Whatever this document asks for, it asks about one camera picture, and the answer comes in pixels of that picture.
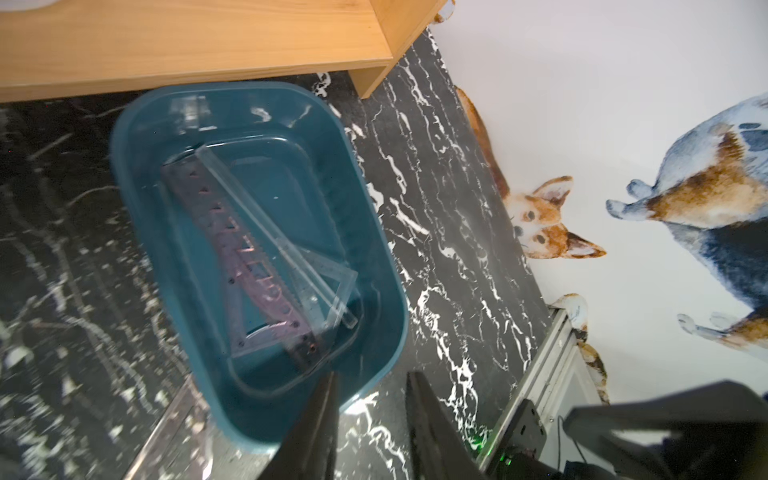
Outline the purple triangle set square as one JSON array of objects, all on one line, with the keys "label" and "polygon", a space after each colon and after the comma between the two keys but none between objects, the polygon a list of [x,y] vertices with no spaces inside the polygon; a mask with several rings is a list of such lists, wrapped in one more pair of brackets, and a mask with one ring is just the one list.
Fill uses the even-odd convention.
[{"label": "purple triangle set square", "polygon": [[[233,279],[225,283],[224,304],[232,358],[241,357],[295,338],[301,339],[304,335],[312,333],[312,328],[302,312],[297,311],[289,302],[282,300],[282,303],[286,303],[288,307],[287,317],[275,320],[264,313],[251,299],[244,302],[245,297],[244,289],[238,286]],[[249,309],[251,313],[261,315],[264,320],[263,325],[255,329],[247,327],[248,305],[251,306]]]}]

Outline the teal plastic storage box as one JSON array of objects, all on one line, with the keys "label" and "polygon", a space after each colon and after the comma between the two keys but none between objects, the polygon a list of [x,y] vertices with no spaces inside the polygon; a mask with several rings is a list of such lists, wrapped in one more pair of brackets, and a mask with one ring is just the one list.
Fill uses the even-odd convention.
[{"label": "teal plastic storage box", "polygon": [[[201,146],[294,244],[357,272],[359,323],[339,329],[316,367],[299,369],[279,344],[230,356],[216,251],[161,172]],[[330,372],[346,408],[391,370],[407,336],[404,290],[352,146],[321,98],[283,82],[156,89],[119,116],[110,162],[196,384],[234,443],[277,447]]]}]

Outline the clear straight stencil ruler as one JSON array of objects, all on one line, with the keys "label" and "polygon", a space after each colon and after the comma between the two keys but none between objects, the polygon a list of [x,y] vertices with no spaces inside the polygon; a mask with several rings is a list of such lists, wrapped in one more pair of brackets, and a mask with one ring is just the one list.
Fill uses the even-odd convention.
[{"label": "clear straight stencil ruler", "polygon": [[310,343],[328,354],[339,329],[354,330],[359,323],[349,307],[358,274],[344,262],[298,246],[286,250],[286,261],[294,295],[313,336]]}]

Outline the wooden desk shelf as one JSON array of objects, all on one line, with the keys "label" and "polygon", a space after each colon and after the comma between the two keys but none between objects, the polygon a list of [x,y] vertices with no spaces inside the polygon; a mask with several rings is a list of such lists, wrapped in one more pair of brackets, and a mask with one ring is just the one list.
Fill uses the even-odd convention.
[{"label": "wooden desk shelf", "polygon": [[346,71],[370,96],[439,1],[5,1],[5,102]]}]

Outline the clear plain straight ruler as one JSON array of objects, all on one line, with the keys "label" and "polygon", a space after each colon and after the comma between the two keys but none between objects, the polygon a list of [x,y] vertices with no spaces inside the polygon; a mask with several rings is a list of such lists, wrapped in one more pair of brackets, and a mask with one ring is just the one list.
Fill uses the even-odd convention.
[{"label": "clear plain straight ruler", "polygon": [[228,167],[208,147],[197,148],[193,156],[202,161],[205,168],[222,187],[225,199],[234,207],[239,218],[246,223],[246,228],[251,231],[254,239],[274,262],[280,276],[293,292],[286,250],[290,246],[298,245],[282,232],[245,187],[231,174]]}]

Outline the clear triangle set square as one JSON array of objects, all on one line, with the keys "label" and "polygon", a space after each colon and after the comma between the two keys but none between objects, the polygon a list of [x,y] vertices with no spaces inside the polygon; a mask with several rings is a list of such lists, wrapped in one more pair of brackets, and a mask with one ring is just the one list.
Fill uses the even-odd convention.
[{"label": "clear triangle set square", "polygon": [[187,375],[123,478],[210,479],[213,460],[209,406]]}]

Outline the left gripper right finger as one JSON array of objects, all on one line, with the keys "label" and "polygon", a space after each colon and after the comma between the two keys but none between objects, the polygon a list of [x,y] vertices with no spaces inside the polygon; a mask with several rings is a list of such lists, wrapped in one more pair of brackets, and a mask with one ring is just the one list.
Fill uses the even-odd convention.
[{"label": "left gripper right finger", "polygon": [[405,402],[415,479],[485,479],[423,372],[407,374]]}]

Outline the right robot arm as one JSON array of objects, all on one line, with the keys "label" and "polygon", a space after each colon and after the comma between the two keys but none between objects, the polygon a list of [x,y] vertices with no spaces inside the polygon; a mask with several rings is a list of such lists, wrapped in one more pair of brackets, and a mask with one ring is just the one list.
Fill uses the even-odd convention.
[{"label": "right robot arm", "polygon": [[556,422],[577,457],[543,461],[538,423],[513,420],[483,473],[492,479],[764,479],[767,398],[723,381],[636,403],[576,407]]}]

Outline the pink straight stencil ruler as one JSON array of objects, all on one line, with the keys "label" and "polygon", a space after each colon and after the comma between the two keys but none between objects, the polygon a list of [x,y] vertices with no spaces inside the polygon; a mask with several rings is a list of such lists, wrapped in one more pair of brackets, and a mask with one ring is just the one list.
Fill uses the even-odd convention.
[{"label": "pink straight stencil ruler", "polygon": [[[272,319],[285,319],[289,302],[302,312],[299,301],[280,276],[274,262],[254,239],[246,223],[239,218],[222,187],[195,156],[172,162],[161,168],[163,180],[186,212],[204,231],[216,251],[225,283],[233,279],[245,291],[244,302],[251,299]],[[247,306],[246,325],[255,329],[264,324],[258,313]],[[279,343],[301,370],[310,370],[320,361],[320,352],[312,333],[301,339]]]}]

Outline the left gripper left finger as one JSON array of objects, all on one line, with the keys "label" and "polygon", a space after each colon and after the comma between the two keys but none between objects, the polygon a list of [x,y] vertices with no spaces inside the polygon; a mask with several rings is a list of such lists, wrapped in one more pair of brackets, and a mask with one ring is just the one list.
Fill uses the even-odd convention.
[{"label": "left gripper left finger", "polygon": [[304,410],[267,464],[262,479],[333,479],[339,423],[339,378],[325,375]]}]

